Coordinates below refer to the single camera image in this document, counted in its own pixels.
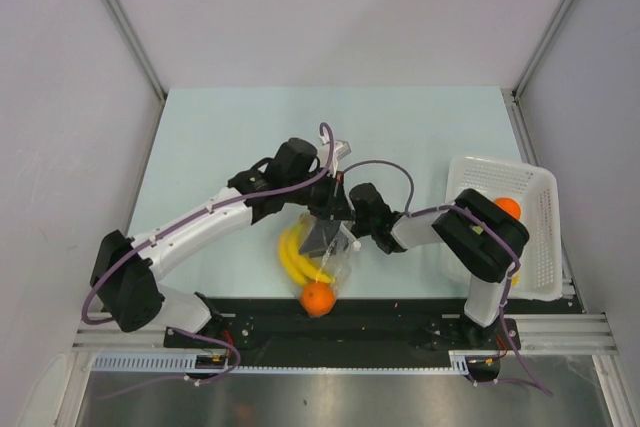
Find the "clear zip top bag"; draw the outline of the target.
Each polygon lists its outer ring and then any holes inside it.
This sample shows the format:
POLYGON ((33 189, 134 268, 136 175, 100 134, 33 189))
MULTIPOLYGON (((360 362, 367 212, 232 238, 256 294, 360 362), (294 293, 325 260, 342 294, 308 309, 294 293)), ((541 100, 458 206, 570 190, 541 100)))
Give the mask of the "clear zip top bag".
POLYGON ((309 214, 284 229, 277 242, 282 275, 294 298, 311 318, 331 312, 351 275, 351 257, 360 242, 340 221, 309 214))

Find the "yellow fake banana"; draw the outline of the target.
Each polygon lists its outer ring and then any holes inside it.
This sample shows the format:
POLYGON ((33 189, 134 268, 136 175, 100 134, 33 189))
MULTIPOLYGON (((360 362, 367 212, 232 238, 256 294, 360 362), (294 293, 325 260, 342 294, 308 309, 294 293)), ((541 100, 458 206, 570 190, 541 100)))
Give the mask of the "yellow fake banana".
POLYGON ((335 279, 327 274, 322 266, 298 252, 299 235, 302 228, 295 225, 286 229, 278 241, 278 256, 280 263, 289 278, 299 286, 306 286, 311 282, 332 284, 335 279))

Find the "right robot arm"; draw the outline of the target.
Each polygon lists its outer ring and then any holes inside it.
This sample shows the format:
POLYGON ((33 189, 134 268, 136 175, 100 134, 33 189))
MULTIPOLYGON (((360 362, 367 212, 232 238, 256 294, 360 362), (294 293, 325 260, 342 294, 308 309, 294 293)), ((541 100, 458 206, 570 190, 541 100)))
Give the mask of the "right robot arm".
POLYGON ((348 207, 344 219, 314 215, 298 235, 294 252, 333 267, 365 237, 386 254, 439 243, 470 274, 458 337, 473 348, 484 348, 496 338, 511 280, 530 240, 518 217, 471 188, 448 204, 401 213, 387 205, 373 184, 362 183, 349 192, 348 207))

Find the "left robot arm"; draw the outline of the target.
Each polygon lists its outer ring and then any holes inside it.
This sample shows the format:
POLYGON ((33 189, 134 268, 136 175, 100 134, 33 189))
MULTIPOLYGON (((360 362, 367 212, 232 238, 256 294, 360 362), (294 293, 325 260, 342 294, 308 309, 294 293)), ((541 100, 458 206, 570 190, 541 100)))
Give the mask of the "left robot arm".
POLYGON ((115 230, 101 241, 90 278, 109 321, 125 333, 149 324, 185 330, 197 345, 214 344, 221 323, 198 294, 162 285, 163 278, 212 242, 287 204, 308 209, 318 220, 347 221, 351 209, 339 162, 347 142, 323 135, 320 147, 300 138, 284 142, 272 157, 258 161, 191 212, 137 236, 115 230))

